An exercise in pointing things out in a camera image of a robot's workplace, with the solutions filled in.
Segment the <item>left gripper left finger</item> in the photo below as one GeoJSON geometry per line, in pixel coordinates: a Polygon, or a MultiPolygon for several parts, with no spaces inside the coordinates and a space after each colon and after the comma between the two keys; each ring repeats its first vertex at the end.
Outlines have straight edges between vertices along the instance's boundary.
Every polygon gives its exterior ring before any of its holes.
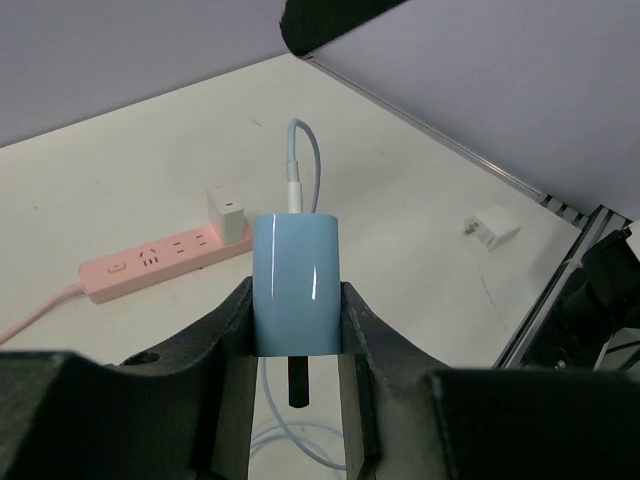
{"type": "Polygon", "coordinates": [[[256,386],[252,282],[119,365],[1,355],[5,479],[244,479],[256,386]]]}

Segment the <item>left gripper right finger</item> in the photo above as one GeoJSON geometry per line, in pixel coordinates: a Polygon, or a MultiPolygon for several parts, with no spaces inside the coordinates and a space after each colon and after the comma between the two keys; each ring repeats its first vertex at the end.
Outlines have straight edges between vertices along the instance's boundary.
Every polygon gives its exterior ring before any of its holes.
{"type": "Polygon", "coordinates": [[[635,479],[639,379],[456,369],[341,286],[338,358],[351,479],[635,479]]]}

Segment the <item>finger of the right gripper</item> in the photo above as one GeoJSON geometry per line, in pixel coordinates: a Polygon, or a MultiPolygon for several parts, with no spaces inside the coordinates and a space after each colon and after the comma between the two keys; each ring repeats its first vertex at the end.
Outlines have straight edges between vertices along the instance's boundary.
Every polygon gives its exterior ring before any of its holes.
{"type": "Polygon", "coordinates": [[[307,56],[405,0],[288,0],[280,19],[282,39],[294,56],[307,56]]]}

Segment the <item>pink power strip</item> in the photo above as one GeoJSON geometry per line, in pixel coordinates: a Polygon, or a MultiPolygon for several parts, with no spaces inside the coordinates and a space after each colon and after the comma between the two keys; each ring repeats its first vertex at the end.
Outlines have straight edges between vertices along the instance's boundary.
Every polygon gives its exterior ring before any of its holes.
{"type": "Polygon", "coordinates": [[[243,238],[225,245],[214,226],[202,226],[85,262],[80,283],[93,303],[104,303],[247,253],[252,237],[245,225],[243,238]]]}

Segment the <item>light blue charger plug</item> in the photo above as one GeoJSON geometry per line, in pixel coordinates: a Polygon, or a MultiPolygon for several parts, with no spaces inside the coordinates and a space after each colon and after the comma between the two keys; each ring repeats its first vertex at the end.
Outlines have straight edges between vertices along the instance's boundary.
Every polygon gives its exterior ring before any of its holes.
{"type": "Polygon", "coordinates": [[[309,358],[341,343],[339,228],[319,213],[273,213],[255,222],[252,272],[255,353],[285,357],[289,405],[310,404],[309,358]]]}

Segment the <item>silver white charger plug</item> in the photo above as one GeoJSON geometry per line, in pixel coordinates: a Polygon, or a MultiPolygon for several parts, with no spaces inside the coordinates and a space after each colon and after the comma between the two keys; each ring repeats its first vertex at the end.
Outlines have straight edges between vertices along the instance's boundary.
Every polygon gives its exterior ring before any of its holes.
{"type": "Polygon", "coordinates": [[[207,190],[207,210],[219,241],[223,245],[240,242],[244,237],[244,207],[239,197],[224,185],[207,190]]]}

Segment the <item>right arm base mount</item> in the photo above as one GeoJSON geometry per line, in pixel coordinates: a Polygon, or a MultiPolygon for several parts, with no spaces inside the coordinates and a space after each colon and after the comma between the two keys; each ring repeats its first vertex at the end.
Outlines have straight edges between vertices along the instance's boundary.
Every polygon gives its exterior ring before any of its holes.
{"type": "Polygon", "coordinates": [[[584,254],[521,364],[592,369],[617,332],[638,326],[639,229],[631,224],[584,254]]]}

